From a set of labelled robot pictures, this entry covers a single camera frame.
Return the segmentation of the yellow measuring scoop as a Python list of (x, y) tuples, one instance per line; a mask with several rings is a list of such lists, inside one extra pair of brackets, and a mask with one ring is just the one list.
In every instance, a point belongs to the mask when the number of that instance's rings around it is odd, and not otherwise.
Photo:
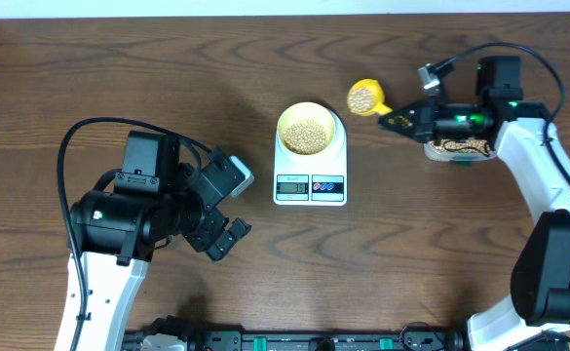
[(362, 79), (352, 86), (347, 94), (351, 112), (360, 116), (383, 116), (393, 109), (385, 104), (385, 93), (377, 80)]

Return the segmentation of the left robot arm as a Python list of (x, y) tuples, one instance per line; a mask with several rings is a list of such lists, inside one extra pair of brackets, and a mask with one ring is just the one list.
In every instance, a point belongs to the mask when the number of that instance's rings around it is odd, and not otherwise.
[(170, 135), (132, 131), (121, 168), (105, 173), (69, 211), (76, 253), (56, 341), (58, 350), (118, 350), (154, 252), (179, 235), (218, 261), (250, 230), (217, 208), (253, 181), (220, 148), (193, 167)]

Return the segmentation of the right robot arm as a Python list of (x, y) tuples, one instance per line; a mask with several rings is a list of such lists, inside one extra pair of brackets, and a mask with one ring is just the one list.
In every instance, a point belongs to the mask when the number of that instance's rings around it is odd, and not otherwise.
[(452, 59), (419, 70), (430, 95), (385, 112), (379, 125), (418, 143), (483, 139), (510, 169), (534, 220), (511, 275), (509, 296), (446, 335), (446, 350), (520, 350), (570, 344), (570, 159), (554, 114), (523, 97), (515, 56), (481, 58), (470, 104), (446, 102)]

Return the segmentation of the soybeans in scoop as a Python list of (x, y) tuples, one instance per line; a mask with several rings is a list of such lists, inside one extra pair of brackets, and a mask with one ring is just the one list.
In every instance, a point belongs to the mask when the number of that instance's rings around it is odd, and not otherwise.
[(374, 94), (368, 88), (357, 88), (348, 94), (348, 106), (356, 114), (364, 114), (374, 107)]

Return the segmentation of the white digital kitchen scale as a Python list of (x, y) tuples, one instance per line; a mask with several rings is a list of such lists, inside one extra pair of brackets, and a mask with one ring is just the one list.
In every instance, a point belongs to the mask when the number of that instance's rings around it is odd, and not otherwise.
[(285, 150), (276, 130), (273, 177), (276, 204), (343, 206), (347, 203), (347, 133), (339, 117), (330, 112), (336, 122), (336, 133), (329, 147), (318, 154), (302, 156)]

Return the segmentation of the soybeans in yellow bowl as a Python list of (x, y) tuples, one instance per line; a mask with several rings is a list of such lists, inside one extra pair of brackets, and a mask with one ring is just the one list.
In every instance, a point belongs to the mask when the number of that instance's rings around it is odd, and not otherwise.
[(315, 120), (300, 120), (288, 126), (283, 133), (284, 145), (300, 155), (313, 155), (323, 151), (330, 138), (325, 126)]

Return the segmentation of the yellow plastic bowl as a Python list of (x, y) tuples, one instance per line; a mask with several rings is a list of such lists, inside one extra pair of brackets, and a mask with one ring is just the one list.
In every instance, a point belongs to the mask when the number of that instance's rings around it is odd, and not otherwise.
[(277, 124), (278, 141), (285, 150), (310, 156), (325, 151), (336, 133), (329, 109), (314, 102), (298, 102), (287, 108)]

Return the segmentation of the pile of soybeans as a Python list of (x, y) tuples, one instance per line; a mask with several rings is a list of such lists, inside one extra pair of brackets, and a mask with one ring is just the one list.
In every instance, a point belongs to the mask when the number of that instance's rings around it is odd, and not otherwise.
[(489, 157), (491, 153), (488, 142), (484, 139), (442, 139), (433, 142), (432, 148), (440, 152), (458, 154), (480, 154)]

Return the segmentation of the clear plastic container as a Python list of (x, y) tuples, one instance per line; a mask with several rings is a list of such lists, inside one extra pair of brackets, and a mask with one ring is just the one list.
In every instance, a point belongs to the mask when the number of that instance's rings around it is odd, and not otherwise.
[(479, 162), (497, 156), (485, 139), (441, 139), (425, 143), (423, 149), (430, 160), (438, 162)]

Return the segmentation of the green tape label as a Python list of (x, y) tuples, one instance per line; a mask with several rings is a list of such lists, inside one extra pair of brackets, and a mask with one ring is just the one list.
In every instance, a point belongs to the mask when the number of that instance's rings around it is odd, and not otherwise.
[(463, 161), (463, 160), (452, 160), (450, 164), (457, 165), (460, 167), (470, 167), (472, 165), (472, 161)]

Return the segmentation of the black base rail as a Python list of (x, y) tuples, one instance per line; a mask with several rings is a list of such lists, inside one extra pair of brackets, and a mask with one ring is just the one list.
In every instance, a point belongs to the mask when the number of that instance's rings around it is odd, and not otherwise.
[(128, 331), (122, 350), (159, 351), (316, 351), (428, 350), (469, 348), (459, 331), (413, 323), (400, 331), (247, 331), (234, 325), (206, 325), (174, 316)]

